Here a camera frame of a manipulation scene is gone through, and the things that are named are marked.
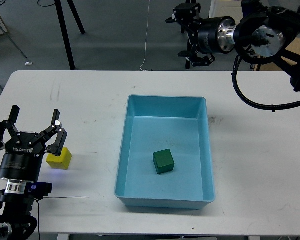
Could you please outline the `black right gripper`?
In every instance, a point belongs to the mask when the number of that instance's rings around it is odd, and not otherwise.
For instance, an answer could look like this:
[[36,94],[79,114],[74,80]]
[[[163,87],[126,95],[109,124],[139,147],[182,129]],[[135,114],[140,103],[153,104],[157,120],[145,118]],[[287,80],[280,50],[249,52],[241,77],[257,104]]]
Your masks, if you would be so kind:
[[188,59],[190,67],[208,67],[215,61],[213,53],[228,54],[235,47],[235,20],[230,16],[202,19],[200,12],[198,2],[185,2],[174,7],[165,20],[166,24],[178,23],[182,34],[188,29],[191,50],[179,52],[178,57]]

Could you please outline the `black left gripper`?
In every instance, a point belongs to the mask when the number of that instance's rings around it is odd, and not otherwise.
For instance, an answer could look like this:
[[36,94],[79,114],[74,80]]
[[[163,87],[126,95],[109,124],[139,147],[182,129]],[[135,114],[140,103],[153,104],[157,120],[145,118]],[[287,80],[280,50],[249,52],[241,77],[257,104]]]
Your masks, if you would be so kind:
[[[15,123],[20,108],[13,105],[9,118],[0,122],[0,151],[5,154],[0,165],[0,179],[37,181],[44,153],[61,156],[67,131],[60,122],[60,111],[55,109],[51,125],[40,133],[18,132]],[[4,143],[8,131],[11,139]]]

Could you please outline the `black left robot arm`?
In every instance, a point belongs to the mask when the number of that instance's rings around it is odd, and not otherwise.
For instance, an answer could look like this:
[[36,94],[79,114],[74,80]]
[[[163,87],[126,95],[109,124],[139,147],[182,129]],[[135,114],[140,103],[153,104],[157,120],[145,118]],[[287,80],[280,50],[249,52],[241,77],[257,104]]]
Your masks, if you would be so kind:
[[39,182],[45,154],[61,156],[67,132],[55,109],[51,125],[41,131],[17,130],[20,108],[13,105],[8,119],[0,122],[0,151],[5,153],[0,165],[0,179],[6,187],[0,190],[0,240],[27,240],[39,226],[31,215],[33,204],[47,197],[53,185]]

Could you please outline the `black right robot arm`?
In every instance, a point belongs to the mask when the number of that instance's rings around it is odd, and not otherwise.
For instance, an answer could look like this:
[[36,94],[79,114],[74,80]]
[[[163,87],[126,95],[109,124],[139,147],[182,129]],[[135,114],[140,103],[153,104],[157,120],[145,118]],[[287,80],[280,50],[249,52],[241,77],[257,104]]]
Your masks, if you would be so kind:
[[290,76],[295,92],[300,92],[300,7],[265,7],[258,0],[241,3],[243,17],[201,18],[201,5],[188,0],[173,9],[166,23],[177,23],[188,37],[187,49],[178,56],[186,58],[188,69],[207,67],[215,54],[235,50],[246,63],[273,63]]

